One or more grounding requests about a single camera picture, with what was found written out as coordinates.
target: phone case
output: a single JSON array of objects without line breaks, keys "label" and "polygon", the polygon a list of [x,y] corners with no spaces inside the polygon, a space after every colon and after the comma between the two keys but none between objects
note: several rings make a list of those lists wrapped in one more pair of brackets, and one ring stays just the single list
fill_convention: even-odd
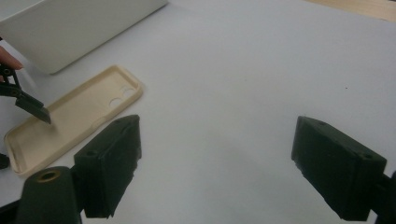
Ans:
[{"label": "phone case", "polygon": [[30,117],[6,134],[12,169],[26,177],[47,167],[142,93],[136,77],[118,65],[110,66],[49,105],[51,125]]}]

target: human hand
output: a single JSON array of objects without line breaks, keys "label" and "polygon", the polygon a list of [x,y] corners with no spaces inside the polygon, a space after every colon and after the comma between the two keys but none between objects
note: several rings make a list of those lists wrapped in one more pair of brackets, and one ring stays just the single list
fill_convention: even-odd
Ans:
[{"label": "human hand", "polygon": [[20,70],[23,65],[20,61],[9,54],[3,47],[0,46],[0,63],[4,63],[15,70]]}]

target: white box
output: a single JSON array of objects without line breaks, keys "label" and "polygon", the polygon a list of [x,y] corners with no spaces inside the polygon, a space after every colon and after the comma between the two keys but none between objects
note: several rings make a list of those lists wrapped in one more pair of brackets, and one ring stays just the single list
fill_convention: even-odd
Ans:
[{"label": "white box", "polygon": [[55,73],[164,6],[167,0],[2,0],[0,36]]}]

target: white table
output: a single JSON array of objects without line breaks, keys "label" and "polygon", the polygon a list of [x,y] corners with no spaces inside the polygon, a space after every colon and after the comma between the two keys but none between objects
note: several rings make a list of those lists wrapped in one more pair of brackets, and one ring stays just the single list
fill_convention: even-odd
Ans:
[{"label": "white table", "polygon": [[[290,159],[297,117],[321,119],[396,170],[396,23],[302,0],[171,0],[56,75],[25,64],[48,105],[111,64],[145,85],[143,159],[113,218],[84,223],[346,223]],[[29,115],[0,99],[0,135]],[[71,167],[92,136],[52,165]],[[4,144],[0,153],[6,153]],[[23,179],[0,171],[0,205]],[[371,214],[368,223],[374,223]]]}]

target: wooden surface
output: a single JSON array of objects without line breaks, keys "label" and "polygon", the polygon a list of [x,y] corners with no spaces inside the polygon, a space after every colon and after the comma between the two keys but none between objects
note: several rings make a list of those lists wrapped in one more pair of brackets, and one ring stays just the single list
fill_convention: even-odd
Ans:
[{"label": "wooden surface", "polygon": [[306,0],[385,21],[396,21],[396,2],[388,0]]}]

